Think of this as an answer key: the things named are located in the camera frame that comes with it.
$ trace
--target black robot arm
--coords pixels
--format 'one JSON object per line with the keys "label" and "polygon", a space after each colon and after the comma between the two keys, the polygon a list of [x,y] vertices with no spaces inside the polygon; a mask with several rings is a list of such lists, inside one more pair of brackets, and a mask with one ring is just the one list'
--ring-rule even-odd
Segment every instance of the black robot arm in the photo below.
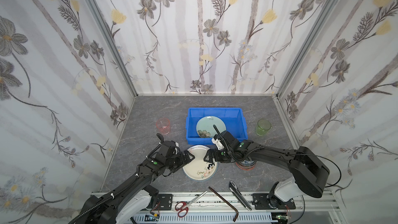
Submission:
{"label": "black robot arm", "polygon": [[330,171],[307,147],[278,149],[250,140],[241,142],[227,131],[215,135],[214,140],[220,142],[224,149],[208,150],[204,161],[231,163],[253,160],[272,164],[290,171],[294,183],[303,193],[315,198],[322,197]]}
{"label": "black robot arm", "polygon": [[114,224],[123,207],[143,188],[151,184],[166,169],[176,172],[195,157],[188,151],[181,152],[174,141],[163,141],[147,158],[137,166],[136,172],[111,192],[98,198],[91,196],[76,218],[69,223],[76,224]]}

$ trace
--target red wire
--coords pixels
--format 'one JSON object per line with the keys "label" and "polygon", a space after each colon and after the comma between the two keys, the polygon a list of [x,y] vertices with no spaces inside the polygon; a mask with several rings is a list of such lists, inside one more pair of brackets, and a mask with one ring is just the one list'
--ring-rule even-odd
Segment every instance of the red wire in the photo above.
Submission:
{"label": "red wire", "polygon": [[292,212],[290,211],[290,208],[287,206],[287,205],[285,205],[286,206],[286,215],[287,215],[287,211],[289,211],[290,212],[290,218],[292,217]]}
{"label": "red wire", "polygon": [[159,205],[160,205],[160,201],[158,201],[157,206],[156,206],[155,208],[153,208],[153,209],[151,210],[151,212],[154,211],[155,209],[158,209]]}

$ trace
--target pink glass cup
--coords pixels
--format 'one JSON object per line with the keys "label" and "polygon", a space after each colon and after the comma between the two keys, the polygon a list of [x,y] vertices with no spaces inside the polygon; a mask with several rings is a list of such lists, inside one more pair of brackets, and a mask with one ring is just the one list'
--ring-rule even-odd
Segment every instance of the pink glass cup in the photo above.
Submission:
{"label": "pink glass cup", "polygon": [[167,118],[160,118],[156,122],[156,127],[159,129],[161,134],[166,135],[170,132],[170,120]]}

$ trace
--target green glass cup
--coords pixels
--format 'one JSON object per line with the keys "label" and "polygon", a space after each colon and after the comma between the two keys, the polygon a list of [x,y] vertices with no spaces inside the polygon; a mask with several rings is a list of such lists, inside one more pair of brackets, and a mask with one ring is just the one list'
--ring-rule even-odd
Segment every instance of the green glass cup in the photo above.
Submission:
{"label": "green glass cup", "polygon": [[264,136],[267,134],[267,132],[271,129],[271,123],[266,120],[266,119],[260,119],[257,122],[257,126],[256,126],[256,134],[258,136]]}

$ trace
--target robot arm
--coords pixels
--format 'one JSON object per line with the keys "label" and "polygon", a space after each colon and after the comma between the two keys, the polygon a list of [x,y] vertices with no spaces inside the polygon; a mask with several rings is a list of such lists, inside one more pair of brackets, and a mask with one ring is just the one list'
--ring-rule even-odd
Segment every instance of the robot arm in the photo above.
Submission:
{"label": "robot arm", "polygon": [[293,177],[284,182],[277,182],[272,187],[268,199],[270,207],[283,206],[284,202],[303,194],[315,198],[322,197],[330,171],[307,147],[300,146],[297,150],[278,149],[250,140],[241,142],[227,131],[218,133],[213,140],[218,149],[207,151],[204,158],[206,162],[231,163],[253,160],[278,166],[293,174]]}
{"label": "robot arm", "polygon": [[174,173],[195,157],[188,151],[181,152],[174,141],[163,141],[147,158],[137,166],[137,170],[120,186],[100,198],[91,196],[85,203],[80,214],[71,220],[73,224],[114,224],[123,207],[142,189],[147,187],[166,169]]}

